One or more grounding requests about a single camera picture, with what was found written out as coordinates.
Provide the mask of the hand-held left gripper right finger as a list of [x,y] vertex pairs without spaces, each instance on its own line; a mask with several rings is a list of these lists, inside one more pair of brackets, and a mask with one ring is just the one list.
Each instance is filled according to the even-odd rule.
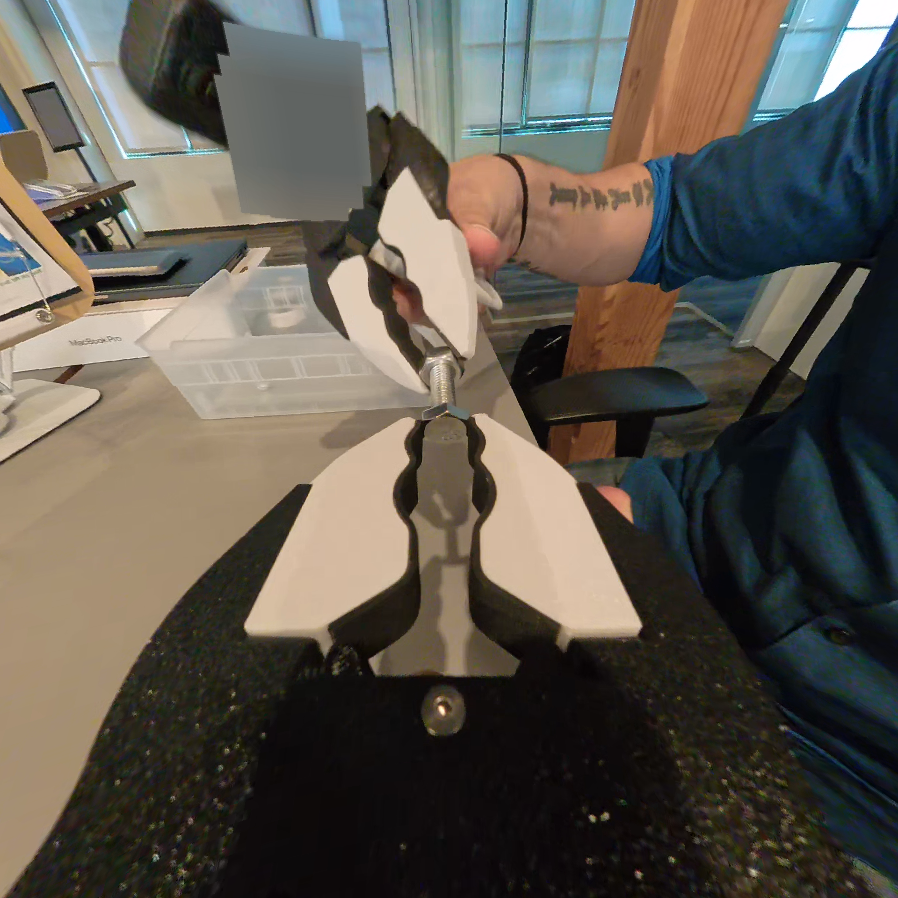
[[637,637],[642,621],[593,520],[588,486],[490,417],[468,425],[475,625],[506,649]]

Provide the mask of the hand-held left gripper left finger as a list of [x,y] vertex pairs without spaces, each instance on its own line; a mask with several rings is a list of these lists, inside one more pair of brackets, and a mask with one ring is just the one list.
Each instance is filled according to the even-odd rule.
[[401,419],[311,483],[244,623],[249,637],[392,645],[420,613],[423,422]]

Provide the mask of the steel hex nut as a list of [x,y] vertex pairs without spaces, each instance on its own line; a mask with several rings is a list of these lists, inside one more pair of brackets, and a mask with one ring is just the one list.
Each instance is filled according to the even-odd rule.
[[450,370],[454,378],[460,378],[464,374],[465,361],[447,346],[428,348],[424,353],[423,364],[420,368],[421,380],[429,384],[432,373],[437,368]]

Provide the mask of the steel hex bolt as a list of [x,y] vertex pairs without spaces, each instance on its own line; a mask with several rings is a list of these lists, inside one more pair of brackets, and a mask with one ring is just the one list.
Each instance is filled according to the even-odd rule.
[[469,412],[457,404],[455,368],[436,365],[429,371],[430,405],[421,413],[429,443],[456,443],[467,437]]

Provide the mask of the person's right forearm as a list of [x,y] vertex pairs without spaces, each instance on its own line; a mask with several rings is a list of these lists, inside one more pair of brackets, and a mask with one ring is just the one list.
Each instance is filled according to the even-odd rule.
[[578,286],[612,286],[634,274],[648,242],[655,185],[643,163],[593,174],[518,157],[527,221],[514,259]]

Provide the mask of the person's right hand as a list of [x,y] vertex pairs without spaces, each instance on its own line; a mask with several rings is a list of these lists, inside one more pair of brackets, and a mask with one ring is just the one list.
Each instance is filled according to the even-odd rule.
[[475,270],[491,275],[510,261],[523,266],[512,257],[520,233],[521,187],[509,164],[494,155],[453,164],[447,200]]

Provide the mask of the black wrist band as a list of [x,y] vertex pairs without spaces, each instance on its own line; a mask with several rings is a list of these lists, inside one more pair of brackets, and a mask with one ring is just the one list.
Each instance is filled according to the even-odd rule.
[[521,163],[512,155],[504,152],[496,152],[493,154],[494,157],[499,158],[509,164],[514,171],[520,181],[521,187],[521,209],[520,209],[520,233],[519,239],[515,246],[514,252],[512,253],[512,257],[516,257],[517,253],[519,253],[522,243],[525,238],[526,228],[528,225],[528,217],[529,217],[529,207],[530,207],[530,192],[529,185],[526,179],[525,170],[522,168]]

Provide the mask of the black bag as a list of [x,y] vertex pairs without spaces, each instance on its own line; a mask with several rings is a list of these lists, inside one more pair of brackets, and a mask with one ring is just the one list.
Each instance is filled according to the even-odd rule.
[[522,343],[509,383],[525,418],[531,419],[530,393],[563,375],[570,324],[534,330]]

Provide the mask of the black flat box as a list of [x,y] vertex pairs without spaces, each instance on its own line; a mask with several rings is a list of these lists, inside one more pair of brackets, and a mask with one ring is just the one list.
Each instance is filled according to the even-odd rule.
[[223,239],[149,249],[174,249],[188,255],[188,262],[162,278],[93,278],[96,304],[187,297],[219,271],[231,271],[249,251],[246,240]]

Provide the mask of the window with white blind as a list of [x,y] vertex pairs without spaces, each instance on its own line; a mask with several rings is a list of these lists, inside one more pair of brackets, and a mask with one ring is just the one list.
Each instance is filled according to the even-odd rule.
[[[48,2],[125,159],[217,152],[148,109],[118,62],[129,2]],[[634,2],[219,2],[237,21],[361,46],[365,104],[455,138],[609,125]]]

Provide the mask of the silver laptop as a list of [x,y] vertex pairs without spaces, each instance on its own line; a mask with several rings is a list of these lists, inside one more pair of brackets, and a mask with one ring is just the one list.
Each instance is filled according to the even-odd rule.
[[188,262],[188,255],[162,248],[84,253],[80,260],[93,278],[165,279]]

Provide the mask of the person's blue shirt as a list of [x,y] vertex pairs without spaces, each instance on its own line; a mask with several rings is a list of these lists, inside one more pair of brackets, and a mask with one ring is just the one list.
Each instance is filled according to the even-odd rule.
[[870,260],[785,410],[622,488],[760,669],[838,840],[896,880],[897,51],[785,118],[646,164],[632,280]]

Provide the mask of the printed instruction sheet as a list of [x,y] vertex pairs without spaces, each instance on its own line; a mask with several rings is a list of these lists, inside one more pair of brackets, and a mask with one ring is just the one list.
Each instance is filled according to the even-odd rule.
[[1,203],[1,320],[48,310],[81,288],[39,244],[11,208]]

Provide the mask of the small black monitor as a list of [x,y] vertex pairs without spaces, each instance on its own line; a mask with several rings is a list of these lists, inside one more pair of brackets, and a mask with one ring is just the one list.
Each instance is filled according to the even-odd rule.
[[84,157],[84,136],[70,112],[59,87],[54,82],[37,84],[22,90],[39,127],[55,153],[74,151],[84,166],[88,181],[96,181]]

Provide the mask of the light wooden support post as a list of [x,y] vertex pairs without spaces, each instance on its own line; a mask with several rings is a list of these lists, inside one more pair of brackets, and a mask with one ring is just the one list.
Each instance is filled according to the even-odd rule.
[[[637,1],[604,168],[739,133],[787,5]],[[580,288],[564,374],[654,364],[678,298],[638,284]]]

